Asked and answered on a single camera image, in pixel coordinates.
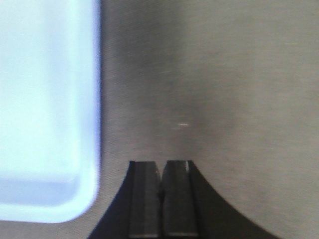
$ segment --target black plastic part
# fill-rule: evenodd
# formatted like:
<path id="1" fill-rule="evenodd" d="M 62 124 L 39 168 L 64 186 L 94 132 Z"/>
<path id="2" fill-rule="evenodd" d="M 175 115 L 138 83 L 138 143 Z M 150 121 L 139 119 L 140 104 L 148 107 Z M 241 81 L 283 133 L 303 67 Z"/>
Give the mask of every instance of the black plastic part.
<path id="1" fill-rule="evenodd" d="M 135 162 L 130 162 L 126 177 L 110 207 L 88 239 L 127 239 L 129 233 Z"/>
<path id="2" fill-rule="evenodd" d="M 168 161 L 163 172 L 163 231 L 167 239 L 198 237 L 186 163 L 186 161 Z"/>
<path id="3" fill-rule="evenodd" d="M 160 174 L 155 162 L 136 162 L 130 239 L 158 239 L 161 234 Z"/>
<path id="4" fill-rule="evenodd" d="M 228 204 L 188 162 L 201 239 L 278 239 Z"/>

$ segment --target brushed metal surface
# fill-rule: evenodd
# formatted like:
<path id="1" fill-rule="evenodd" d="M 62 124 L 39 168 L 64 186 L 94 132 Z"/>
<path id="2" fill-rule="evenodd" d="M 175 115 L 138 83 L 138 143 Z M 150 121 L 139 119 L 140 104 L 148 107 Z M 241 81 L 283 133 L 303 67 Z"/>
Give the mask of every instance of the brushed metal surface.
<path id="1" fill-rule="evenodd" d="M 103 6 L 101 190 L 57 225 L 2 239 L 86 238 L 129 160 L 192 159 L 232 205 L 285 239 L 319 236 L 319 2 L 124 1 Z"/>

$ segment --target white plastic container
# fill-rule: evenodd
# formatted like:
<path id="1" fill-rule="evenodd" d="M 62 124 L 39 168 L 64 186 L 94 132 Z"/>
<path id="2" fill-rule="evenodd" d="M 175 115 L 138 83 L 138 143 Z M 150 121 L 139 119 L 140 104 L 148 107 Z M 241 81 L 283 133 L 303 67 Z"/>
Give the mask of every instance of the white plastic container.
<path id="1" fill-rule="evenodd" d="M 99 172 L 99 1 L 2 0 L 0 220 L 58 223 Z"/>

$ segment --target gray metal background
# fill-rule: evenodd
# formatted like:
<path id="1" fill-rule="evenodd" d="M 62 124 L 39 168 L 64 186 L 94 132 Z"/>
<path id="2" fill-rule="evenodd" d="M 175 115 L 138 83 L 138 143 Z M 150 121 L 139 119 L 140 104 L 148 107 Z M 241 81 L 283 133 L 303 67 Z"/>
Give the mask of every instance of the gray metal background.
<path id="1" fill-rule="evenodd" d="M 192 159 L 237 209 L 285 239 L 319 238 L 319 2 L 110 0 L 103 21 L 97 202 L 1 239 L 84 239 L 129 160 Z"/>

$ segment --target stainless steel surface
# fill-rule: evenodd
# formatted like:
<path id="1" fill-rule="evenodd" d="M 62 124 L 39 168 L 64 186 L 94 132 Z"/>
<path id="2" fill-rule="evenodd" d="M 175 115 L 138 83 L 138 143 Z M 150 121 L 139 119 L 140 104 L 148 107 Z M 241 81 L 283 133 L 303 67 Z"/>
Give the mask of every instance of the stainless steel surface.
<path id="1" fill-rule="evenodd" d="M 319 2 L 104 5 L 101 190 L 64 224 L 1 239 L 86 238 L 129 160 L 193 159 L 238 210 L 285 239 L 319 236 Z"/>

